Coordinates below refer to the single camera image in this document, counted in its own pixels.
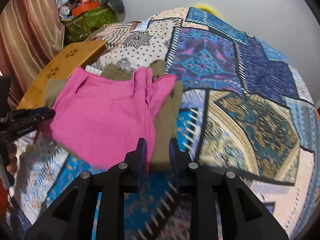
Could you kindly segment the left hand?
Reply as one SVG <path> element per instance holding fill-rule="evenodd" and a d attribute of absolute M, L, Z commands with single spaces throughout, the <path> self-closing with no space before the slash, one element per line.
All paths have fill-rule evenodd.
<path fill-rule="evenodd" d="M 9 165 L 7 166 L 7 171 L 11 175 L 14 175 L 17 171 L 17 158 L 16 158 L 17 146 L 13 142 L 10 142 L 7 144 L 7 150 L 8 150 L 8 157 L 9 157 Z"/>

